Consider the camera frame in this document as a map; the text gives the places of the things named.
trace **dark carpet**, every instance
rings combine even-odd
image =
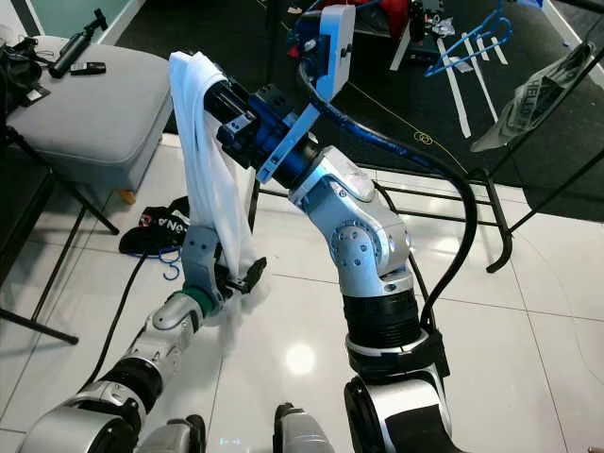
[[[495,0],[449,0],[447,15],[454,17],[459,33],[480,23],[495,3]],[[514,89],[531,74],[568,52],[540,10],[509,5],[507,14],[513,24],[513,36],[503,51],[510,66],[501,65],[495,55],[491,61],[481,63],[497,110],[505,106]],[[266,80],[269,40],[264,20],[265,10],[256,0],[147,0],[118,45],[164,58],[176,50],[200,50],[254,91]],[[273,82],[301,109],[307,102],[306,95],[296,79],[294,63],[285,55],[285,40],[286,31],[280,27]],[[473,134],[466,140],[461,134],[446,75],[425,78],[423,67],[408,63],[392,73],[387,68],[393,51],[394,44],[389,40],[356,35],[351,83],[334,104],[368,126],[451,161],[446,148],[467,170],[477,166],[493,168],[504,150],[477,154],[469,151],[472,140],[482,135],[493,121],[474,73],[456,72]],[[174,121],[167,129],[176,131]],[[429,134],[434,143],[418,142],[418,130]],[[411,168],[404,160],[360,143],[326,120],[320,119],[314,132],[322,143],[339,146],[356,162]],[[496,181],[523,187],[528,202],[535,206],[602,146],[604,91],[586,79],[514,159],[502,167]],[[602,181],[604,162],[544,212],[604,221]]]

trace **black wire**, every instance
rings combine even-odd
[[[306,61],[302,61],[300,63],[298,67],[298,74],[306,85],[306,88],[310,94],[310,101],[316,109],[318,109],[327,118],[350,134],[368,143],[371,143],[384,151],[392,153],[395,156],[410,160],[433,174],[443,176],[446,180],[453,184],[455,189],[460,194],[465,211],[465,230],[463,232],[463,238],[461,239],[460,249],[458,250],[448,269],[432,290],[432,293],[430,293],[428,299],[426,300],[426,304],[424,305],[424,309],[422,310],[422,317],[420,319],[421,325],[424,328],[431,330],[430,313],[432,308],[445,287],[459,272],[461,265],[470,252],[470,247],[472,247],[472,243],[474,242],[474,238],[476,236],[478,212],[474,192],[472,192],[472,188],[465,179],[465,175],[460,175],[456,169],[451,168],[443,161],[436,159],[423,151],[417,150],[412,146],[389,139],[385,135],[367,126],[361,125],[349,116],[337,110],[335,107],[329,104],[329,102],[325,101],[312,86],[310,77],[306,73],[306,65]]]
[[[386,191],[386,189],[381,186],[380,184],[378,184],[376,181],[374,181],[374,186],[376,187],[376,190],[381,194],[381,196],[384,197],[384,199],[386,200],[386,204],[388,205],[388,208],[394,212],[395,214],[398,215],[398,213],[396,212],[396,206],[394,205],[393,199],[390,197],[390,194],[388,193],[388,191]],[[426,282],[424,281],[424,278],[422,277],[422,273],[419,270],[419,266],[417,265],[417,261],[415,260],[415,257],[413,256],[413,252],[409,251],[409,263],[411,264],[411,269],[413,270],[413,273],[415,274],[415,278],[417,278],[417,284],[419,285],[419,291],[422,293],[422,297],[424,298],[424,302],[426,302],[428,300],[428,287],[426,286]],[[435,327],[436,323],[434,321],[434,313],[432,312],[432,310],[430,311],[430,325]]]
[[[139,261],[136,263],[136,266],[134,267],[134,270],[132,271],[132,274],[130,274],[128,283],[126,284],[126,287],[124,288],[124,292],[122,293],[122,300],[120,300],[120,305],[117,308],[117,311],[115,312],[115,316],[113,316],[113,321],[111,322],[111,327],[109,328],[109,332],[107,333],[107,337],[105,338],[105,343],[103,344],[103,349],[101,350],[101,354],[98,357],[98,361],[96,362],[96,365],[94,366],[94,369],[92,370],[91,375],[88,376],[88,379],[86,379],[86,382],[84,383],[84,385],[82,385],[82,388],[79,390],[80,392],[84,389],[84,387],[92,384],[96,380],[98,373],[101,371],[101,367],[103,366],[103,362],[105,361],[105,357],[107,356],[107,353],[109,351],[109,346],[111,345],[111,340],[113,339],[113,333],[115,332],[117,323],[120,321],[120,316],[122,316],[122,311],[124,310],[124,306],[126,305],[126,300],[128,298],[128,294],[130,293],[130,288],[132,287],[132,283],[134,283],[134,278],[136,278],[136,275],[141,270],[141,266],[143,266],[143,263],[146,260],[148,255],[149,254],[147,252],[144,252],[141,255],[141,257],[139,258]]]

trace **white towel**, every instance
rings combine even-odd
[[[199,52],[194,56],[182,52],[170,56],[170,84],[185,160],[191,225],[216,230],[224,250],[223,264],[232,276],[243,278],[259,256],[252,244],[234,175],[229,171],[233,162],[221,151],[215,138],[220,124],[204,110],[206,91],[224,79],[221,71]],[[251,310],[267,293],[263,276],[251,294],[236,293],[220,314],[204,323],[221,326],[223,344],[229,345],[242,321],[242,310]]]

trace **gray ottoman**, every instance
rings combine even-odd
[[[40,36],[37,50],[54,60],[67,42]],[[18,108],[8,123],[66,178],[120,190],[137,190],[172,112],[168,62],[107,45],[91,45],[78,61],[104,61],[103,75],[52,78],[51,94]]]

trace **white tile floor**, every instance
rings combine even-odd
[[[452,191],[441,181],[370,174],[383,183]],[[246,186],[249,174],[241,181]],[[528,211],[522,191],[498,191],[510,220]],[[105,212],[126,230],[145,206],[166,205],[184,193],[178,141],[166,136],[137,204],[125,206],[112,195]],[[407,195],[395,203],[448,214],[460,209],[456,202]],[[76,211],[60,195],[53,201],[0,290],[0,305],[31,312]],[[405,220],[432,286],[459,245],[461,226]],[[350,451],[342,391],[352,372],[337,274],[324,240],[286,200],[269,195],[260,197],[255,236],[270,261],[270,296],[244,320],[227,353],[215,327],[203,330],[145,433],[170,417],[197,412],[210,426],[210,452],[266,452],[273,411],[291,400],[315,415],[337,451]],[[117,253],[118,243],[87,217],[42,313],[50,326],[78,335],[77,346],[0,324],[0,453],[12,453],[36,418],[90,373],[135,264]],[[538,214],[515,235],[512,262],[489,275],[484,268],[499,251],[496,230],[481,228],[436,309],[452,371],[445,386],[456,443],[469,451],[528,453],[585,453],[590,445],[604,446],[604,300],[598,285],[604,228]],[[181,284],[181,278],[164,280],[164,271],[156,261],[143,266],[106,368],[145,315]]]

